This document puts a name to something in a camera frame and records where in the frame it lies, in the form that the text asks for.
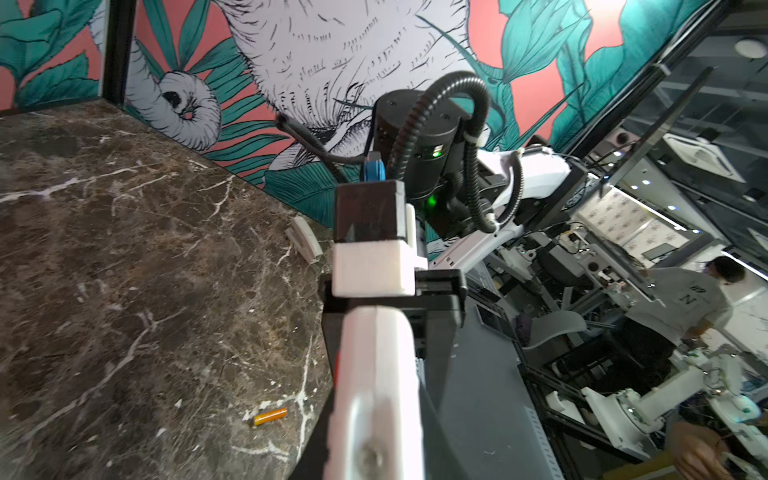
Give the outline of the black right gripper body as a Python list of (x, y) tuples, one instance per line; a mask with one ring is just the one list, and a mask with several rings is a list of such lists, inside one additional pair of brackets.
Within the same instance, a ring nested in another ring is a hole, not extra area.
[(414, 296), (349, 299), (334, 296), (331, 276), (321, 276), (318, 294), (324, 303), (322, 333), (329, 365), (335, 371), (347, 312), (373, 305), (401, 310), (412, 328), (416, 357), (424, 361), (426, 390), (439, 408), (451, 373), (454, 340), (466, 317), (468, 287), (464, 273), (456, 269), (418, 271), (415, 280)]

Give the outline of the white remote control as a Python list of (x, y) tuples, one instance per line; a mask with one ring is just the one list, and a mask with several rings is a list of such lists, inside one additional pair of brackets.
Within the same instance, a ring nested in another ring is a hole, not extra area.
[(343, 320), (325, 479), (423, 479), (425, 458), (412, 329), (386, 306)]

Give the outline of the orange battery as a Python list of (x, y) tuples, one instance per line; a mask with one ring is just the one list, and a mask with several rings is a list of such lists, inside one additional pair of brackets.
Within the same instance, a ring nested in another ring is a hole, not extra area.
[(267, 424), (269, 422), (273, 422), (273, 421), (285, 418), (287, 414), (288, 414), (288, 410), (286, 408), (279, 408), (279, 409), (268, 411), (268, 412), (262, 412), (253, 416), (249, 420), (249, 425), (251, 427), (258, 427), (258, 426)]

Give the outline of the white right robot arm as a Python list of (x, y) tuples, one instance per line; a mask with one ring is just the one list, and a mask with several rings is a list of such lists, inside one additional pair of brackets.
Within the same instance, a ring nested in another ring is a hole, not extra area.
[(464, 321), (466, 273), (530, 223), (556, 215), (586, 178), (578, 158), (531, 140), (487, 150), (491, 109), (485, 82), (468, 71), (423, 91), (384, 94), (351, 160), (359, 179), (340, 177), (335, 193), (332, 273), (322, 286), (329, 358), (338, 357), (347, 312), (399, 309), (434, 404)]

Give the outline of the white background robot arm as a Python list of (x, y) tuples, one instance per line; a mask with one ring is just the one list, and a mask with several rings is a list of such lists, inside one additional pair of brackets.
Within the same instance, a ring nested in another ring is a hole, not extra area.
[(726, 345), (714, 352), (696, 349), (685, 355), (675, 353), (671, 359), (678, 372), (643, 396), (633, 389), (609, 396), (588, 387), (581, 390), (612, 447), (648, 458), (642, 440), (662, 429), (665, 414), (702, 394), (747, 452), (766, 463), (767, 438), (753, 424), (761, 413), (757, 404), (742, 393), (739, 352)]

